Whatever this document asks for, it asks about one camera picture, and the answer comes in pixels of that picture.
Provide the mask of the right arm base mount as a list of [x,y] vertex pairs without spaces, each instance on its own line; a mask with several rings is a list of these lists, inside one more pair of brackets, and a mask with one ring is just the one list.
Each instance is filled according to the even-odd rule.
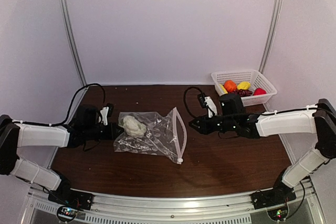
[[296,198],[296,194],[293,191],[284,192],[281,189],[258,190],[251,194],[251,200],[255,210],[284,205]]

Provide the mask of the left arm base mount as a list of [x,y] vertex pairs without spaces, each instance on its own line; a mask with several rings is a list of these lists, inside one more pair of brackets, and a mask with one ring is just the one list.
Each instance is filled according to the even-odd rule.
[[57,190],[48,190],[48,200],[71,207],[76,210],[90,210],[93,203],[93,194],[63,187]]

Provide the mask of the yellow fake banana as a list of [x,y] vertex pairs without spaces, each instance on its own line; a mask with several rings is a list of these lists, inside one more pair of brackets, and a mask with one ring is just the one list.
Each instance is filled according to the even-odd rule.
[[222,84],[219,84],[221,90],[223,91],[224,94],[228,94],[228,91],[224,88]]

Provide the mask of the white fake garlic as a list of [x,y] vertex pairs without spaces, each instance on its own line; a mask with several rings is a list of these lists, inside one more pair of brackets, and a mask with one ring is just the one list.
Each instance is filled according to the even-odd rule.
[[131,115],[126,115],[122,122],[124,131],[131,137],[143,137],[147,131],[147,126]]

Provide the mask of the clear zip top bag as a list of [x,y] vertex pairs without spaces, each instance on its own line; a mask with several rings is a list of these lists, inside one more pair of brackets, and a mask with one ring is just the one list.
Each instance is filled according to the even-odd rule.
[[124,131],[114,141],[115,152],[165,156],[176,164],[183,163],[187,130],[176,107],[166,116],[158,112],[121,112],[118,126],[123,128],[122,119],[126,115],[131,115],[145,124],[147,131],[143,137],[131,137]]

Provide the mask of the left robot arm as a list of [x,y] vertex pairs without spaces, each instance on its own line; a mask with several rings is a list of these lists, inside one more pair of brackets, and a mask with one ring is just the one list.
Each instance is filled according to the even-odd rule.
[[77,148],[85,146],[88,141],[115,140],[124,129],[109,122],[113,109],[111,103],[102,109],[81,105],[68,124],[14,121],[8,115],[1,115],[1,175],[13,175],[45,187],[54,191],[64,205],[71,205],[76,197],[67,178],[19,157],[17,150],[27,146]]

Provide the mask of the purple fake grapes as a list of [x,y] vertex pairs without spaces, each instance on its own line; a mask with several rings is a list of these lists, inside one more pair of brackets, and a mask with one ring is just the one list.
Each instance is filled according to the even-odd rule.
[[240,97],[249,97],[253,94],[252,91],[244,89],[237,89],[233,93],[239,95]]

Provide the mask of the orange fake fruit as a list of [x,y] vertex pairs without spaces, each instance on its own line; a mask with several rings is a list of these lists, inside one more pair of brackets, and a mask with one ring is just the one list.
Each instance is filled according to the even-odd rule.
[[228,93],[232,93],[235,90],[237,90],[237,85],[235,82],[233,82],[232,80],[227,80],[224,85],[223,85],[224,89],[228,92]]

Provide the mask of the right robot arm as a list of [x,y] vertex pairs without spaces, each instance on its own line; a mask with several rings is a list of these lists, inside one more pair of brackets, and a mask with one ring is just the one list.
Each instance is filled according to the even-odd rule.
[[194,116],[189,126],[203,135],[235,132],[238,136],[249,139],[291,133],[317,135],[314,148],[286,168],[269,192],[269,199],[274,204],[281,203],[301,180],[335,158],[335,109],[327,99],[287,111],[247,113],[241,97],[228,93],[219,99],[221,114],[216,113],[216,106],[210,97],[201,93],[198,99],[207,114]]

